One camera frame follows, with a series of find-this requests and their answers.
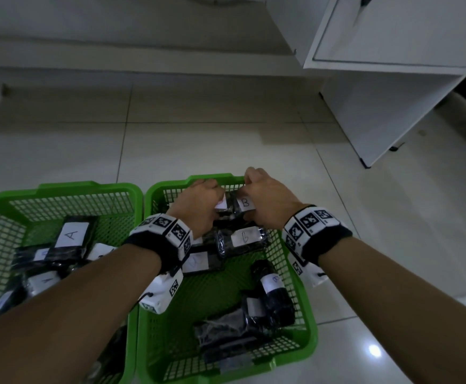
black wristband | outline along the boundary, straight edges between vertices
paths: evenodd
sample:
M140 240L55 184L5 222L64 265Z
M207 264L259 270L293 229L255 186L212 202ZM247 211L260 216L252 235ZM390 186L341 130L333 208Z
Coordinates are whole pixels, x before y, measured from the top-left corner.
M188 257L191 242L192 232L183 221L159 213L134 228L123 244L152 250L162 262L160 274L169 272L173 277Z
M318 265L320 255L328 252L352 232L323 207L314 205L298 211L288 220L282 238L292 252Z

hand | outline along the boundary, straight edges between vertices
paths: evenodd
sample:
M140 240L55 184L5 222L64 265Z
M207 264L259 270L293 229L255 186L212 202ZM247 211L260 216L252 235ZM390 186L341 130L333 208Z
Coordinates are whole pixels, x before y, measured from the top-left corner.
M244 219L269 229L282 230L293 214L306 207L280 181L271 178L262 168L247 168L245 186L238 195L248 195L256 210L245 213Z
M182 191L167 214L181 219L193 237L199 238L213 227L213 220L218 218L215 206L223 197L224 189L215 179L198 179Z

left hand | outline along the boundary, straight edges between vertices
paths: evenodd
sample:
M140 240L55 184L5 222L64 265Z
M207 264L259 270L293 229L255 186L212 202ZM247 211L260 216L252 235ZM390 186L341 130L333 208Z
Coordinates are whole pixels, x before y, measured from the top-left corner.
M213 227L213 220L218 218L215 206L223 197L224 189L215 179L198 179L182 191L167 214L181 219L193 237L199 238Z

forearm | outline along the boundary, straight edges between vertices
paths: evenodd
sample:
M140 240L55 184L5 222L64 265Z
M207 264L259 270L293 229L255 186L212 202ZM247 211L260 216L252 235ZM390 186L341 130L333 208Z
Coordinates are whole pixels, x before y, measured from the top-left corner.
M356 238L319 264L415 382L466 382L466 307Z
M80 380L160 266L125 245L0 316L0 382Z

cabinet door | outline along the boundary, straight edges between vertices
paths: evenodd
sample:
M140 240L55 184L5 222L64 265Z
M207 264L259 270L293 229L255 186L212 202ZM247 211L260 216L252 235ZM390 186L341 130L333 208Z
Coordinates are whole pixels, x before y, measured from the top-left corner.
M466 66L466 0L338 0L314 60Z

